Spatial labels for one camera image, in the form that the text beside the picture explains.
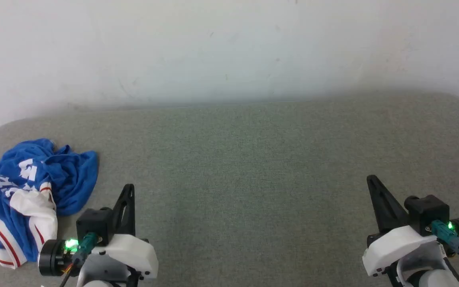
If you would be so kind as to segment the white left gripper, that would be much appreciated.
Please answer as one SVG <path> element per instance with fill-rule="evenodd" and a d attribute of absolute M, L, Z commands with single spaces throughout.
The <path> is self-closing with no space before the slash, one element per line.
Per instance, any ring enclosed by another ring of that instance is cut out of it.
<path fill-rule="evenodd" d="M 48 240 L 38 256 L 43 276 L 60 277 L 70 270 L 76 279 L 156 279 L 159 262 L 153 245 L 135 237 L 135 187 L 124 185 L 113 207 L 117 233 L 106 246 L 94 247 L 82 266 L 73 265 L 77 239 Z"/>

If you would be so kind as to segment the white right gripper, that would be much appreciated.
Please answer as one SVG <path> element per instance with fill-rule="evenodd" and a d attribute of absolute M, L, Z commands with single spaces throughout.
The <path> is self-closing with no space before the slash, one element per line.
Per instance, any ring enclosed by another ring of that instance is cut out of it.
<path fill-rule="evenodd" d="M 408 214 L 376 175 L 367 176 L 367 185 L 382 236 L 363 254 L 363 265 L 370 277 L 458 277 L 449 262 L 459 256 L 459 218 L 434 220 L 426 236 L 408 225 Z"/>

